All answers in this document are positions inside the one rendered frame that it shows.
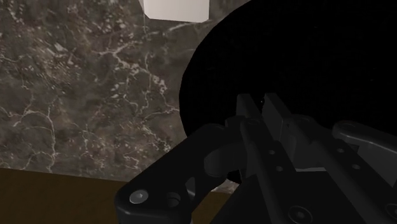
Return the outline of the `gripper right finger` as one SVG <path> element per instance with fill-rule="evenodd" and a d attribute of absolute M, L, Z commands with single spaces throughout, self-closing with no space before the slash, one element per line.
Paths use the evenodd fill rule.
<path fill-rule="evenodd" d="M 264 96 L 263 118 L 296 170 L 325 170 L 366 224 L 397 224 L 396 136 L 352 121 L 329 130 L 276 94 Z"/>

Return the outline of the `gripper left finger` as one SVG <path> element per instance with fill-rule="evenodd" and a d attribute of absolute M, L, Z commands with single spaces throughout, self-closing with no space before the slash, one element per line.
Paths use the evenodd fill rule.
<path fill-rule="evenodd" d="M 211 224 L 290 224 L 287 178 L 295 173 L 281 146 L 291 113 L 275 94 L 262 109 L 237 98 L 235 116 L 207 124 L 121 187 L 115 195 L 119 224 L 190 224 L 192 212 L 227 174 L 242 184 Z"/>

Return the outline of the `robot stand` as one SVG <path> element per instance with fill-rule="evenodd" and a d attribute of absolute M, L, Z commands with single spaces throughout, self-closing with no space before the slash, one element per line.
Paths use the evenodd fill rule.
<path fill-rule="evenodd" d="M 150 19 L 177 22 L 205 22 L 209 19 L 210 0 L 139 0 Z"/>

